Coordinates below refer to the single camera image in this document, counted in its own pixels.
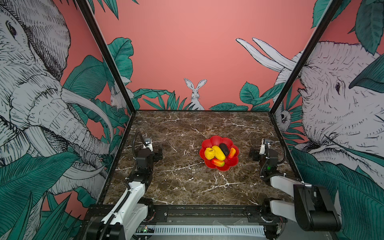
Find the red flower-shaped bowl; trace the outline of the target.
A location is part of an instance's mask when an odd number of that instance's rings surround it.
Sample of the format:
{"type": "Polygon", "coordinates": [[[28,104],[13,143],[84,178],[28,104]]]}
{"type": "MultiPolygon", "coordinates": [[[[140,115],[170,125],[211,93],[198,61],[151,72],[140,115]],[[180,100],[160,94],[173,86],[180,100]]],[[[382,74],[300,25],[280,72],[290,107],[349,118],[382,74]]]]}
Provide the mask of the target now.
{"type": "Polygon", "coordinates": [[[239,163],[239,153],[229,138],[213,136],[202,142],[199,155],[208,168],[225,172],[239,163]]]}

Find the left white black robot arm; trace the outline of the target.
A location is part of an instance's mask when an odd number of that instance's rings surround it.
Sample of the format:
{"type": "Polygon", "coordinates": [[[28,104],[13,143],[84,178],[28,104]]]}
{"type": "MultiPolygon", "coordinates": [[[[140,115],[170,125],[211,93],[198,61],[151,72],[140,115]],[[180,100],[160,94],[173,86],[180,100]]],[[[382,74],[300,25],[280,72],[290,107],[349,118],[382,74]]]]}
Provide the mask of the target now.
{"type": "Polygon", "coordinates": [[[153,200],[144,195],[153,180],[154,163],[163,158],[162,151],[155,152],[152,139],[136,131],[132,152],[135,165],[126,179],[125,192],[109,213],[89,223],[84,240],[129,240],[142,222],[154,218],[153,200]]]}

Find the yellow bumpy round fruit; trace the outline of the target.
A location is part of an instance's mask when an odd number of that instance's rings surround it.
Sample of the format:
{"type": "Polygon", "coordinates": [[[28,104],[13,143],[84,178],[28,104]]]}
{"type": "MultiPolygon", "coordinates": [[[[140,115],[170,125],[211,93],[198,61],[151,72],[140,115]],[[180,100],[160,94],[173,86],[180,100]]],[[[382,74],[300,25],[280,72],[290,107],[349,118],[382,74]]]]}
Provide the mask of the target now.
{"type": "Polygon", "coordinates": [[[212,159],[215,158],[215,156],[216,156],[216,152],[215,152],[215,150],[212,149],[212,148],[206,148],[206,149],[205,149],[205,152],[204,152],[204,155],[205,155],[205,158],[206,158],[207,160],[212,160],[212,159]]]}

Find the dark brown fruit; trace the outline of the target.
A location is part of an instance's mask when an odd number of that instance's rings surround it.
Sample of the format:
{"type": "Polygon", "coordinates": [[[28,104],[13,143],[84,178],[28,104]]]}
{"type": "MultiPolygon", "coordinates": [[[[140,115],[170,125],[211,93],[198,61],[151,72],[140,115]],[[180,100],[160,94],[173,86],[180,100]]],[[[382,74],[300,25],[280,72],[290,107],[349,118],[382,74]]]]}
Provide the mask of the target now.
{"type": "Polygon", "coordinates": [[[221,151],[224,153],[225,156],[229,155],[230,149],[225,143],[220,143],[219,148],[221,149],[221,151]]]}

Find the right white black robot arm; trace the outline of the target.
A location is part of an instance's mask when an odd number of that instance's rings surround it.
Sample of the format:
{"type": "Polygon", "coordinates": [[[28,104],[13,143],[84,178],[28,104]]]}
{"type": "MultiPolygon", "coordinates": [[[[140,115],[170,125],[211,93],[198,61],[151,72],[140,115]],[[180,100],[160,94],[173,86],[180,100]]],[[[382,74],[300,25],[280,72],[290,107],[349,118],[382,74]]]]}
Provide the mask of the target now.
{"type": "Polygon", "coordinates": [[[249,157],[260,163],[260,179],[294,200],[292,204],[281,200],[267,200],[262,216],[284,217],[296,222],[307,232],[338,232],[342,223],[328,190],[323,186],[305,183],[278,171],[279,154],[263,140],[259,150],[250,149],[249,157]]]}

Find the red yellow mango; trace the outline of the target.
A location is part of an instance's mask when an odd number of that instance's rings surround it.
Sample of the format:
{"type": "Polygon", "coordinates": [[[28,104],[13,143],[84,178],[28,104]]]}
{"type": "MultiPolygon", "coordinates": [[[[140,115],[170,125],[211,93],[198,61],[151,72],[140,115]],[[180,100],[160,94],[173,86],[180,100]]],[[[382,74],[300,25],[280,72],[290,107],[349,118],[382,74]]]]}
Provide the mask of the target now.
{"type": "Polygon", "coordinates": [[[223,167],[225,165],[225,161],[221,161],[218,159],[212,159],[211,163],[217,167],[223,167]]]}

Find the red orange mango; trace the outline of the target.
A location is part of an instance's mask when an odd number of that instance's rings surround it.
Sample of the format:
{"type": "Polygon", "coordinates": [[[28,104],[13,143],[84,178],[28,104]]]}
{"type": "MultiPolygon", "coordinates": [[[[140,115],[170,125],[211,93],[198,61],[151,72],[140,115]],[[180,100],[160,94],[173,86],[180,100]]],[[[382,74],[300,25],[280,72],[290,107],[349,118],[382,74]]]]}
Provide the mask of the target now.
{"type": "Polygon", "coordinates": [[[231,148],[230,152],[228,154],[228,159],[232,160],[236,153],[237,153],[236,149],[235,148],[231,148]]]}

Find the long yellow fruit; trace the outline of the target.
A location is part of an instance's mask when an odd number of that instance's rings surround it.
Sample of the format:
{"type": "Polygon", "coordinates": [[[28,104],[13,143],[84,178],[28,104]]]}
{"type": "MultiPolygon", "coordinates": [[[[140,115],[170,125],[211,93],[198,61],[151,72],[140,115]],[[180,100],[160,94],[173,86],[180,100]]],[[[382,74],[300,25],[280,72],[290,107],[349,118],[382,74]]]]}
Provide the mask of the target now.
{"type": "Polygon", "coordinates": [[[226,159],[226,156],[225,156],[224,153],[221,151],[221,149],[219,148],[219,146],[212,146],[212,149],[214,149],[215,152],[216,152],[216,156],[215,156],[216,159],[221,160],[221,161],[224,161],[224,160],[226,159]]]}

